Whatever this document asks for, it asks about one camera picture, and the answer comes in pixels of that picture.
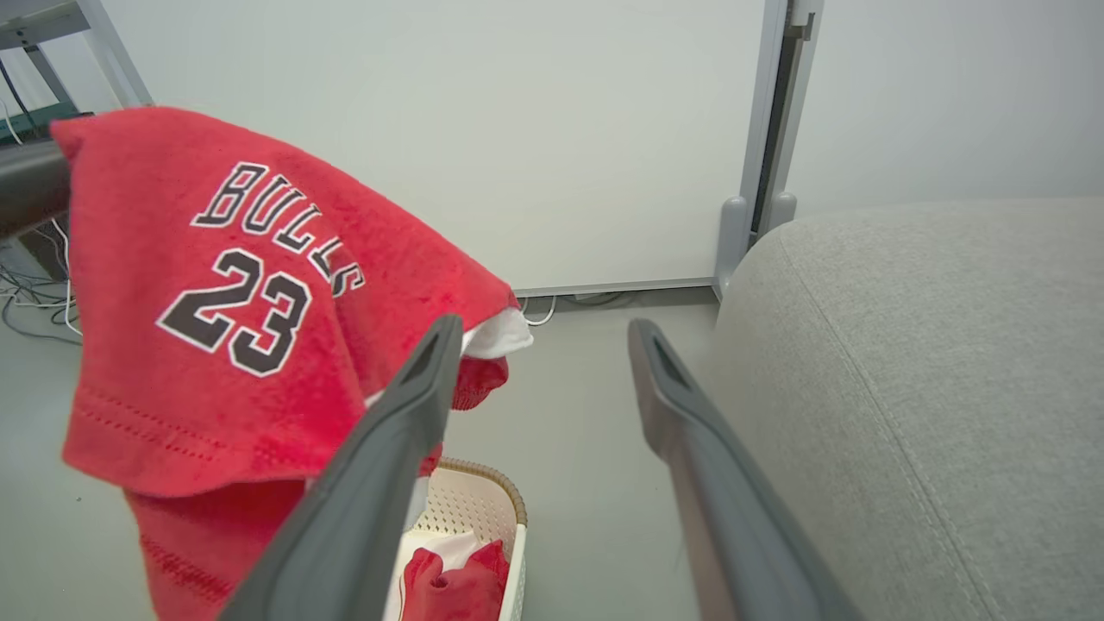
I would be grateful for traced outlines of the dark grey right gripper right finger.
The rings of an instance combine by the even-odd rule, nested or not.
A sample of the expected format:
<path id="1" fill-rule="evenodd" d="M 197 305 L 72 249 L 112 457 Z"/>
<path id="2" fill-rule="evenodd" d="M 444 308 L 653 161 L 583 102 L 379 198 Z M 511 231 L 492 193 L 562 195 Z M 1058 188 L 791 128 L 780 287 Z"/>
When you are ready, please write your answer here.
<path id="1" fill-rule="evenodd" d="M 756 460 L 654 322 L 628 326 L 643 436 L 667 465 L 703 620 L 860 620 Z"/>

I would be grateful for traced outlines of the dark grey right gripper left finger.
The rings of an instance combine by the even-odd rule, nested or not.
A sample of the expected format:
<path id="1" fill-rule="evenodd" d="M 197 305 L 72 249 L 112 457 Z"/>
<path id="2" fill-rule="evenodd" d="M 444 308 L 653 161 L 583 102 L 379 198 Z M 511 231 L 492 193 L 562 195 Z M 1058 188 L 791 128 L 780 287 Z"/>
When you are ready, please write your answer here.
<path id="1" fill-rule="evenodd" d="M 429 326 L 221 613 L 223 620 L 379 620 L 420 465 L 447 425 L 461 318 Z"/>

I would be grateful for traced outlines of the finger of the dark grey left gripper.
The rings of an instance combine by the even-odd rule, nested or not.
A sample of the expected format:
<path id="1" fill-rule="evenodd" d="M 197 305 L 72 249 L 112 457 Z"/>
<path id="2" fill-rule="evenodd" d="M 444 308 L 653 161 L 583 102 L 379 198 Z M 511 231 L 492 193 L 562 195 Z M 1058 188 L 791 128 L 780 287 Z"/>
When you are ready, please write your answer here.
<path id="1" fill-rule="evenodd" d="M 56 141 L 1 148 L 1 239 L 23 235 L 70 208 L 70 166 Z"/>

